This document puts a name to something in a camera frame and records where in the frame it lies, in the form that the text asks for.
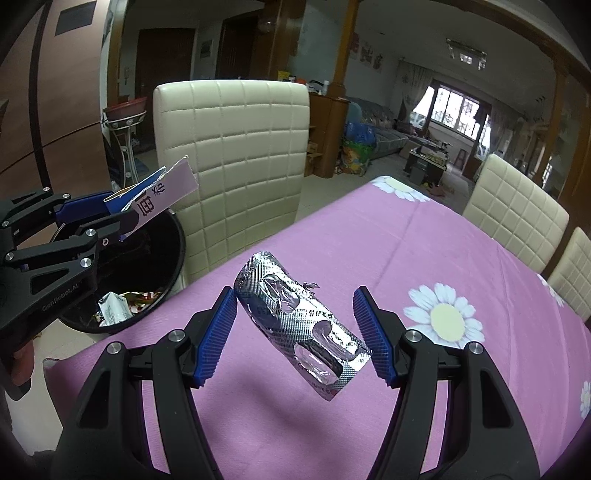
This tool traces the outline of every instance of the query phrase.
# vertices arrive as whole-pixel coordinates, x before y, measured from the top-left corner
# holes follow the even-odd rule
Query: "door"
[[[258,21],[259,11],[223,21],[217,52],[217,79],[248,78]]]
[[[135,97],[147,97],[146,116],[138,125],[139,147],[154,148],[152,95],[158,85],[191,78],[194,28],[151,28],[140,30],[135,62]]]

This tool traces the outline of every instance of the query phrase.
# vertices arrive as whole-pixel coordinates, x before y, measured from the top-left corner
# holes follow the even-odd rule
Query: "trash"
[[[147,306],[152,305],[160,295],[162,295],[162,290],[149,291],[147,293],[128,291],[121,294],[127,300],[129,309],[134,315],[141,312]]]
[[[127,291],[119,295],[110,291],[99,300],[99,310],[91,317],[91,323],[107,327],[124,322],[152,305],[162,293],[163,290]]]
[[[104,320],[99,326],[110,326],[126,321],[133,316],[127,299],[110,291],[99,300],[99,308]]]

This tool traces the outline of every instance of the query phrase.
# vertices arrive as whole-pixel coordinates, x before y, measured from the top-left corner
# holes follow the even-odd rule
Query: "pink tablecloth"
[[[210,308],[255,251],[271,251],[354,333],[353,292],[436,342],[481,341],[509,385],[545,472],[589,411],[590,335],[540,277],[448,208],[386,177],[347,195],[230,260],[145,320],[46,370],[59,415],[108,342],[153,343]],[[437,463],[447,385],[440,382],[424,469]],[[166,470],[150,384],[145,416],[154,465]],[[214,377],[194,393],[226,480],[366,478],[397,392],[372,366],[332,402],[321,399],[242,308]]]

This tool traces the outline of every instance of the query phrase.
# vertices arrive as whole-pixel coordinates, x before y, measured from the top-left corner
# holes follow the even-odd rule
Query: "foil blister pack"
[[[312,289],[270,252],[253,255],[234,291],[246,313],[325,400],[332,400],[368,363],[371,350],[342,325]]]

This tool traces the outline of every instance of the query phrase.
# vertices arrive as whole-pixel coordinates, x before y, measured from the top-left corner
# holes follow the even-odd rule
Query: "white flower pattern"
[[[542,282],[542,285],[544,285],[544,287],[548,287],[548,289],[550,290],[550,295],[552,295],[554,297],[558,306],[564,307],[564,300],[562,299],[562,297],[560,295],[558,295],[556,293],[555,289],[550,287],[550,285],[548,285],[548,282],[546,282],[546,280],[544,280],[544,277],[542,277],[542,275],[540,275],[539,273],[538,273],[538,278],[540,279],[540,281]]]
[[[591,382],[583,382],[581,389],[581,418],[584,420],[591,408]]]
[[[401,181],[395,180],[392,177],[383,176],[373,179],[372,184],[386,193],[395,193],[396,196],[409,202],[429,202],[431,199],[415,189],[405,185]]]
[[[482,324],[474,318],[476,309],[466,297],[458,297],[449,285],[436,283],[431,290],[421,285],[408,292],[416,304],[406,307],[404,314],[418,323],[409,329],[418,330],[433,343],[464,348],[469,342],[484,342]]]

